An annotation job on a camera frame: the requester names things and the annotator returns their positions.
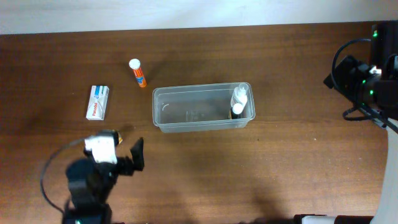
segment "bottle cap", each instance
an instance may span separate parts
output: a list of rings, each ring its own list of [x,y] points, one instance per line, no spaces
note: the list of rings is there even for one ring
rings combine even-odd
[[[249,86],[246,83],[241,83],[238,86],[238,96],[246,96]]]
[[[138,69],[140,65],[141,65],[140,61],[136,58],[131,59],[129,62],[129,66],[132,69]]]
[[[233,107],[232,107],[232,112],[236,115],[241,114],[243,112],[243,105],[240,103],[236,103]]]

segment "wooden table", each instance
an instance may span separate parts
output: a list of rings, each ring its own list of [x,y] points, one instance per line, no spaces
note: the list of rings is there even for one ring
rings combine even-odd
[[[127,223],[237,223],[300,213],[374,215],[386,132],[344,121],[351,104],[323,79],[337,48],[369,37],[372,23],[133,30],[0,36],[0,221],[59,223],[39,173],[62,144],[120,129],[126,156],[145,139],[146,168],[120,177],[109,197]],[[370,46],[343,54],[367,59]],[[139,88],[128,61],[139,58]],[[244,129],[164,134],[152,123],[162,86],[249,82],[256,118]],[[111,89],[105,121],[85,118],[91,85]],[[63,152],[45,179],[69,196]]]

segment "white wall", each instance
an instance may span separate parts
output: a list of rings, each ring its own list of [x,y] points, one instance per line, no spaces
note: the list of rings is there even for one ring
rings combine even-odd
[[[398,19],[398,0],[0,0],[0,34]]]

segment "white box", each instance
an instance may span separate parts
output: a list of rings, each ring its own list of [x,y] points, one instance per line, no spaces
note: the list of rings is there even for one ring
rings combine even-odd
[[[86,118],[93,121],[103,121],[105,118],[106,103],[108,102],[109,88],[107,86],[92,86],[88,101]]]

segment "gray plastic container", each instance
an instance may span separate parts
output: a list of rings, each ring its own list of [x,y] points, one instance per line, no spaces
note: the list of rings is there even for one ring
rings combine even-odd
[[[242,118],[228,119],[233,90],[240,83],[156,88],[152,99],[154,125],[164,133],[243,128],[256,116],[250,84]]]

